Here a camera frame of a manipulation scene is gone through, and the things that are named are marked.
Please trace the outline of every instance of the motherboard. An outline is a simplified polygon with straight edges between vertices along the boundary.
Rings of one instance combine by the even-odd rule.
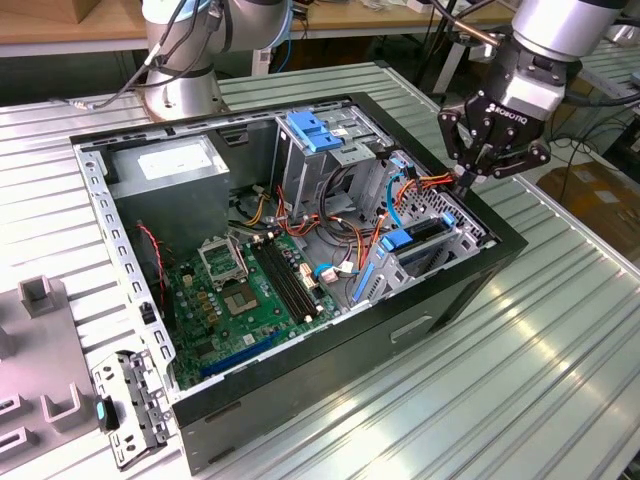
[[[303,335],[340,315],[285,233],[205,243],[167,270],[181,389]]]

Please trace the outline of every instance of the label sticker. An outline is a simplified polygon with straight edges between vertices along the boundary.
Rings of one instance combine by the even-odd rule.
[[[598,195],[598,197],[600,197],[600,200],[602,200],[604,203],[618,203],[620,201],[618,200],[618,197],[616,197],[609,190],[599,190],[595,193],[596,195]]]
[[[211,160],[200,145],[185,145],[163,152],[140,155],[138,164],[147,180],[210,167]]]
[[[578,177],[580,180],[582,180],[585,183],[596,181],[596,177],[594,177],[591,172],[587,172],[586,170],[577,170],[573,173],[575,174],[576,177]]]
[[[331,135],[333,135],[334,137],[344,137],[349,135],[349,132],[347,132],[344,128],[336,128],[335,130],[331,130]]]

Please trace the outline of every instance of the slotted table surface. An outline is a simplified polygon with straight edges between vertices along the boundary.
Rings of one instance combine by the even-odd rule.
[[[445,157],[435,106],[374,64],[236,79],[222,91],[233,109],[364,91]],[[61,278],[89,367],[139,341],[67,138],[146,122],[132,95],[96,113],[0,109],[0,291],[34,274]],[[529,246],[459,321],[197,478],[617,477],[640,448],[640,275],[524,179],[478,192]],[[188,469],[173,437],[119,473],[95,431],[6,479],[97,474]]]

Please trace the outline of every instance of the aluminum extrusion table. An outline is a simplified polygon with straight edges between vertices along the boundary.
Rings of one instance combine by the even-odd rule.
[[[444,158],[435,106],[374,64],[222,82],[234,108],[365,91]],[[67,137],[148,122],[125,95],[96,113],[0,109],[0,289],[61,278],[89,367],[139,341]],[[197,478],[609,478],[640,448],[640,274],[523,178],[484,200],[529,242],[455,324]],[[126,473],[98,431],[9,472],[186,478],[177,438]]]

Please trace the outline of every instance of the wooden table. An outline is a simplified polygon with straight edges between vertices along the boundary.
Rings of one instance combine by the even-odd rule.
[[[348,4],[317,3],[309,9],[308,38],[394,35],[426,32],[430,12],[406,7],[375,12],[358,0]],[[468,17],[481,26],[503,24],[513,13],[500,4]],[[434,23],[440,20],[434,16]],[[292,39],[303,35],[294,21]],[[138,0],[102,0],[78,25],[0,12],[0,57],[136,50],[147,48],[144,18]]]

